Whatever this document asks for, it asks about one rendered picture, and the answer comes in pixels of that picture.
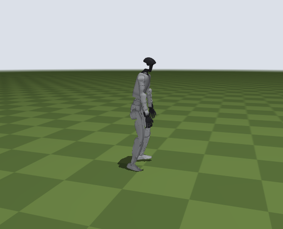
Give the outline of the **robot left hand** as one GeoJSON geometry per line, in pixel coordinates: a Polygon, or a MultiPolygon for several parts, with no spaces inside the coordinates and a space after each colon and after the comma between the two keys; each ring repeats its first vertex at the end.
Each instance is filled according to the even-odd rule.
{"type": "Polygon", "coordinates": [[[152,107],[149,107],[149,114],[150,114],[150,116],[152,116],[152,118],[154,118],[155,115],[156,115],[156,112],[155,112],[155,110],[153,109],[153,104],[152,104],[152,107]]]}

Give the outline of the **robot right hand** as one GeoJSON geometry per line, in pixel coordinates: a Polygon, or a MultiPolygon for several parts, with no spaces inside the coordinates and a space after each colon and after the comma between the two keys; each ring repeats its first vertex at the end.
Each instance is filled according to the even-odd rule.
{"type": "Polygon", "coordinates": [[[145,122],[146,122],[146,128],[150,128],[152,126],[153,120],[151,119],[150,114],[146,115],[145,112],[143,112],[144,117],[146,117],[145,122]]]}

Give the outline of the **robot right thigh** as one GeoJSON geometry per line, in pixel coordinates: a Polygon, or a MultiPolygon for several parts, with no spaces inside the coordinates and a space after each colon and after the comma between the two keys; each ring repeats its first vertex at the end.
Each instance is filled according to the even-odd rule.
{"type": "Polygon", "coordinates": [[[132,120],[137,119],[134,125],[136,129],[136,133],[138,135],[137,138],[140,140],[140,143],[142,144],[144,140],[144,134],[145,134],[145,128],[144,128],[144,122],[143,122],[142,115],[140,111],[137,111],[135,108],[135,109],[132,109],[132,112],[130,112],[130,117],[132,120]]]}

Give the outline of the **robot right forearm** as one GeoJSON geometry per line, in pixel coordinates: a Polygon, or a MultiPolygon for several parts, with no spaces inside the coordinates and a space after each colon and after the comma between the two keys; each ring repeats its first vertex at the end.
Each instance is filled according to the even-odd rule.
{"type": "Polygon", "coordinates": [[[146,115],[149,115],[146,94],[141,94],[141,106],[142,106],[142,111],[145,112],[146,115]]]}

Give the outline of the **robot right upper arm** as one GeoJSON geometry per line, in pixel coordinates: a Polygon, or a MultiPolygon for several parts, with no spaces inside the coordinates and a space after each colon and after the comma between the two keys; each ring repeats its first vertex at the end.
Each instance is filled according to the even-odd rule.
{"type": "Polygon", "coordinates": [[[139,95],[141,97],[141,94],[144,94],[144,90],[145,90],[145,76],[144,75],[140,75],[138,77],[138,83],[139,83],[139,95]]]}

